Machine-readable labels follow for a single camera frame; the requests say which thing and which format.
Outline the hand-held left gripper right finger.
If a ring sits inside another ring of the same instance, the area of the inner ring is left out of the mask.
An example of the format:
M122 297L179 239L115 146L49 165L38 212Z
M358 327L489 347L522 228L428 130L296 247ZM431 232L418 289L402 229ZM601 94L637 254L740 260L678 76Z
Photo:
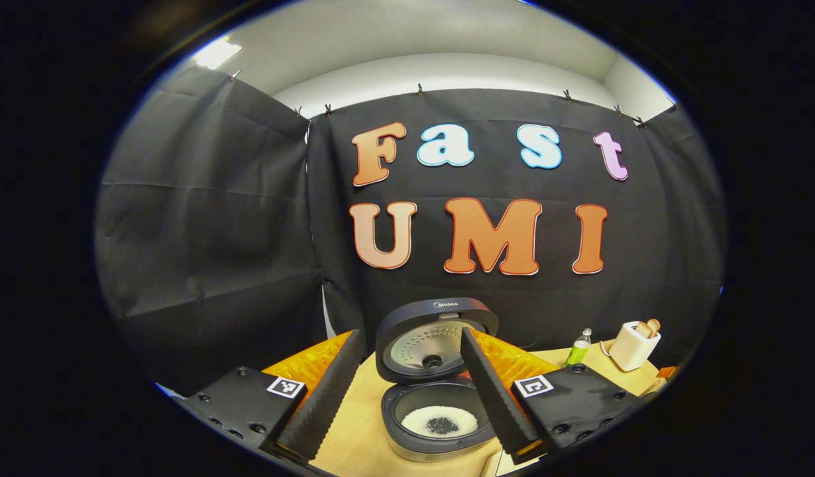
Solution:
M637 395L585 364L559 368L476 329L462 330L460 353L514 464L580 447L640 407Z

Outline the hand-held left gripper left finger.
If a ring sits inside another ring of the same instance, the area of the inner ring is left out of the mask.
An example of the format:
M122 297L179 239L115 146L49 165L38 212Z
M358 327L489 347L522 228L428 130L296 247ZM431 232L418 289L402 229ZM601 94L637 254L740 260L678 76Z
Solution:
M265 369L238 366L181 405L235 443L296 464L314 460L362 362L360 330Z

